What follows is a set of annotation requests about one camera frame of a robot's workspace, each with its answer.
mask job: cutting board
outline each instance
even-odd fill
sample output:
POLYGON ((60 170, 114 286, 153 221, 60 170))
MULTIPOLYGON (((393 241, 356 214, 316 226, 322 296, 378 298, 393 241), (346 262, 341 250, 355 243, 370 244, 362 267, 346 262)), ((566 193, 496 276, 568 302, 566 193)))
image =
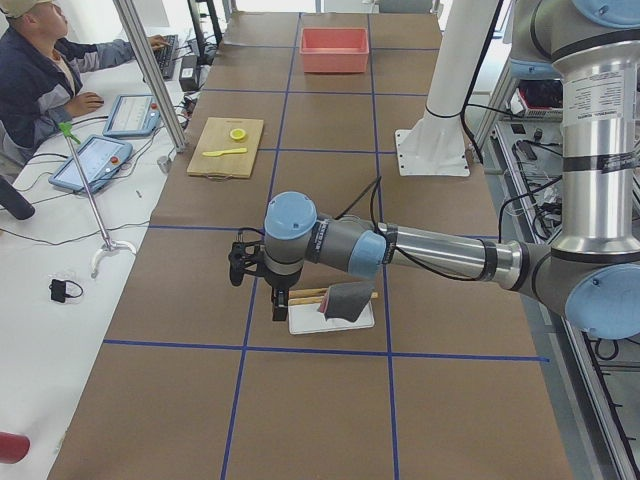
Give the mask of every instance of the cutting board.
POLYGON ((263 126, 264 120, 209 117, 187 167, 187 174, 197 177, 215 175, 249 178, 258 153, 263 126), (234 128, 246 130, 246 137, 239 142, 233 140, 229 133, 234 128), (226 154, 220 157, 202 156, 202 152, 241 147, 246 147, 247 153, 226 154))

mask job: keyboard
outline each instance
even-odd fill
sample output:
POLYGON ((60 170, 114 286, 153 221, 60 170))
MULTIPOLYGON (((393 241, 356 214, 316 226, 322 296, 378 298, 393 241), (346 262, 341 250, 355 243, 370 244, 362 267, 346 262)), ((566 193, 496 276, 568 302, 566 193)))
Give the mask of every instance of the keyboard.
POLYGON ((164 39, 169 45, 160 50, 156 50, 154 53, 162 78, 167 80, 173 77, 173 70, 176 67, 175 52, 178 48, 178 36, 177 35, 164 35, 164 39))

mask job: jacket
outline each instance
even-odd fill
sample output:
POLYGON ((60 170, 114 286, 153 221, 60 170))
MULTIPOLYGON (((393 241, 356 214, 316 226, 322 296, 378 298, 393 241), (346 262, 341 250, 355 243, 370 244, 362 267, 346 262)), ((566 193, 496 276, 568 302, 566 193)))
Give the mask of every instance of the jacket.
MULTIPOLYGON (((55 45, 69 66, 75 92, 80 73, 115 67, 133 58, 123 40, 78 44, 63 38, 55 45)), ((9 27, 0 38, 0 154, 24 166, 38 146, 71 120, 64 105, 74 96, 65 74, 20 33, 9 27)))

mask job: man's hand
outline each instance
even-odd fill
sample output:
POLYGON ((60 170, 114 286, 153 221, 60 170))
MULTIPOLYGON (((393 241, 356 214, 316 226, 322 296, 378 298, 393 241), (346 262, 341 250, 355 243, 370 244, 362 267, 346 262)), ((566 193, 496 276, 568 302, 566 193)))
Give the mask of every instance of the man's hand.
POLYGON ((69 100, 64 108, 73 118, 86 115, 87 113, 95 112, 102 105, 104 100, 100 95, 93 92, 85 92, 80 95, 76 95, 69 100))
POLYGON ((149 37, 149 44, 151 45, 151 49, 155 52, 156 50, 160 50, 169 45, 162 35, 154 35, 153 37, 149 37))

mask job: beige baseball cap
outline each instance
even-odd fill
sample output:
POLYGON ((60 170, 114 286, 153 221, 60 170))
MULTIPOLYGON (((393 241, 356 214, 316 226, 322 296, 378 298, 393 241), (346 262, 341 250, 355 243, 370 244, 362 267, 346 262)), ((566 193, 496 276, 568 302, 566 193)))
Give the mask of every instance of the beige baseball cap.
POLYGON ((52 0, 0 0, 0 10, 7 18, 18 18, 27 13, 38 3, 49 3, 52 0))

